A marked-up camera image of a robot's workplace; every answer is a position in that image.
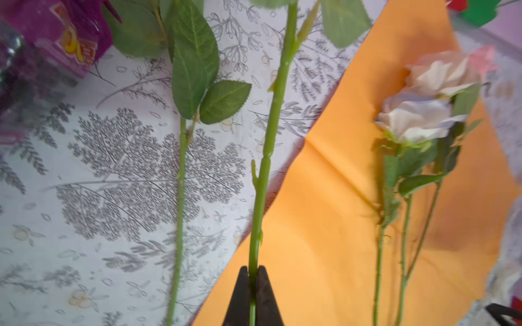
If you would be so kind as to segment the fake cream rose stem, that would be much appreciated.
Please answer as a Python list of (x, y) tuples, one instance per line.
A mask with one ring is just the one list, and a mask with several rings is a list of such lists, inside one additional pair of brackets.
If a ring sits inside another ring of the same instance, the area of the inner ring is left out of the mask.
[(449, 103), (400, 92), (383, 103), (375, 119), (383, 131), (381, 206), (382, 214), (377, 234), (377, 266), (372, 323), (379, 324), (384, 241), (387, 229), (406, 207), (400, 245), (400, 290), (396, 324), (401, 325), (407, 276), (407, 236), (411, 223), (413, 194), (421, 188), (444, 179), (444, 173), (426, 175), (422, 171), (435, 161), (434, 143), (447, 137), (454, 124), (465, 121), (464, 115), (453, 115)]

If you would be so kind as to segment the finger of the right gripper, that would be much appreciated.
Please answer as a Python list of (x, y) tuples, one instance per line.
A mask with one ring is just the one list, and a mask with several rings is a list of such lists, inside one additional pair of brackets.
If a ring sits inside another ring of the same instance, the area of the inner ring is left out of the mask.
[(485, 309), (500, 326), (516, 326), (521, 321), (521, 311), (517, 309), (495, 303)]

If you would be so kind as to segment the orange wrapping paper sheet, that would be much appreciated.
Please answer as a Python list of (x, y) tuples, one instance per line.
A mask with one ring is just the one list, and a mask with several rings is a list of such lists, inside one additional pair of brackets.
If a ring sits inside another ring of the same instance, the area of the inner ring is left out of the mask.
[[(370, 325), (377, 259), (373, 120), (406, 66), (458, 49), (443, 1), (389, 1), (349, 64), (262, 224), (266, 267), (286, 325)], [(456, 325), (483, 297), (521, 190), (485, 106), (444, 180), (406, 288), (405, 325)]]

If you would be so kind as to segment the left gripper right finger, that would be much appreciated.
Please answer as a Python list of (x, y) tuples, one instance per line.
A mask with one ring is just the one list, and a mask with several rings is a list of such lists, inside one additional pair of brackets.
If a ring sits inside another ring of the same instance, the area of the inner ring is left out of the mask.
[(284, 326), (274, 291), (264, 266), (258, 268), (255, 322), (257, 326)]

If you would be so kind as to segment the fake pale rose stem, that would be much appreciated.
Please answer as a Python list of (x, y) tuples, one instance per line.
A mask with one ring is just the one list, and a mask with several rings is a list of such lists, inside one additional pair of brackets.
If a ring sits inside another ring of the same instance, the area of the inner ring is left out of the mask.
[(172, 64), (171, 94), (179, 114), (175, 267), (165, 321), (166, 325), (172, 325), (184, 253), (189, 143), (197, 122), (216, 124), (235, 115), (246, 103), (251, 84), (216, 80), (220, 69), (218, 43), (196, 2), (103, 1), (102, 8), (118, 51), (130, 57), (153, 57), (168, 52)]

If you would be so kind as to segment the purple plastic snack bag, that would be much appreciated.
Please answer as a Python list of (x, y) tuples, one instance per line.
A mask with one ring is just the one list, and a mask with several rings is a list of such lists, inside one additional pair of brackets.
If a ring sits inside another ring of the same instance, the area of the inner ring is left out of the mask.
[(13, 145), (112, 45), (109, 1), (1, 2), (1, 145)]

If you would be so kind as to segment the fake pink rose stem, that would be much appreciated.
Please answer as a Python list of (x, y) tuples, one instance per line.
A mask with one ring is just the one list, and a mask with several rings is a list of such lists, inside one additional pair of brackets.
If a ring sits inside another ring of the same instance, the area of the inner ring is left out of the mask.
[(251, 4), (269, 9), (277, 9), (284, 6), (288, 8), (280, 67), (277, 77), (270, 87), (270, 90), (273, 91), (273, 99), (269, 111), (259, 173), (256, 173), (255, 162), (251, 163), (252, 182), (256, 191), (256, 197), (251, 225), (247, 270), (250, 281), (250, 316), (248, 321), (250, 325), (255, 325), (258, 305), (256, 296), (258, 293), (258, 259), (262, 242), (262, 219), (265, 211), (271, 158), (275, 149), (290, 66), (300, 46), (308, 38), (319, 11), (322, 12), (324, 35), (338, 48), (348, 47), (363, 32), (368, 31), (372, 24), (362, 1), (316, 1), (300, 29), (297, 29), (297, 1), (252, 1)]

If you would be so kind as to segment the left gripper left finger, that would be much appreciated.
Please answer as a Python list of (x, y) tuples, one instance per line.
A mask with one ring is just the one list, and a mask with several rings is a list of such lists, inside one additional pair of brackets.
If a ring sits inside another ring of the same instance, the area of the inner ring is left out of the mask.
[(231, 301), (223, 321), (223, 326), (250, 325), (250, 277), (247, 266), (239, 270)]

